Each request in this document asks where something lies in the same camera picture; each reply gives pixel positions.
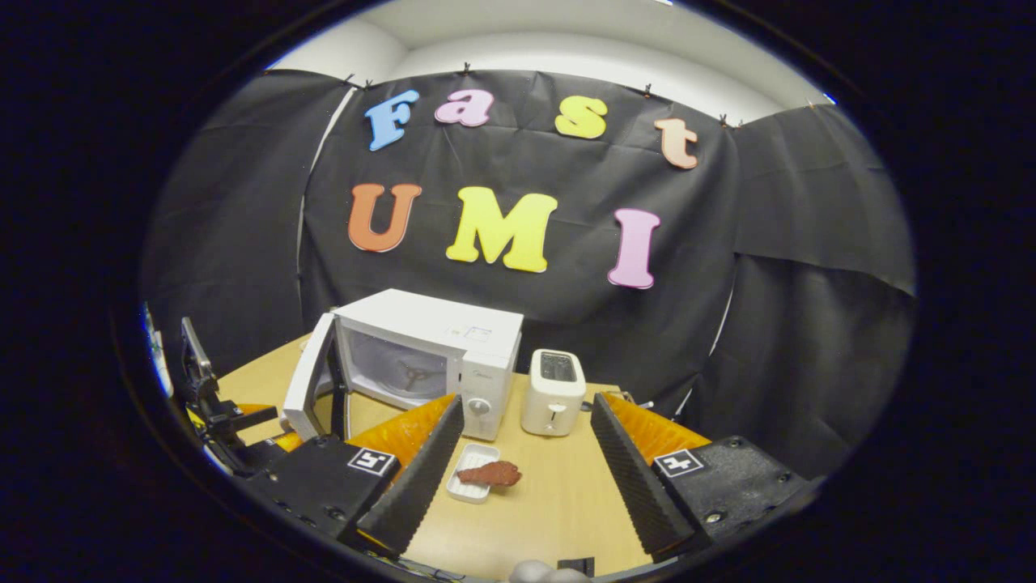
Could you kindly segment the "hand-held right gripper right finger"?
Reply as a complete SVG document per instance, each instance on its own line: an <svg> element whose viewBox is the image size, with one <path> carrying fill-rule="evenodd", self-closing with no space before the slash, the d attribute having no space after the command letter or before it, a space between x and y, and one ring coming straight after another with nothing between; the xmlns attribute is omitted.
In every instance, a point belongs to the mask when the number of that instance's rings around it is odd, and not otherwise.
<svg viewBox="0 0 1036 583"><path fill-rule="evenodd" d="M747 538L813 486L744 436L709 440L621 393L595 396L591 427L656 562Z"/></svg>

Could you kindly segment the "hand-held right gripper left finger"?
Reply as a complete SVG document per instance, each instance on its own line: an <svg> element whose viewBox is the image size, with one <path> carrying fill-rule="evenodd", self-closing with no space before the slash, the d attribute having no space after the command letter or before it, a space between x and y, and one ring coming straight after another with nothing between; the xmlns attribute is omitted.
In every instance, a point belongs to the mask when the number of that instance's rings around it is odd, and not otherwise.
<svg viewBox="0 0 1036 583"><path fill-rule="evenodd" d="M424 521L463 427L461 398L447 393L352 440L306 440L244 486L322 538L397 558Z"/></svg>

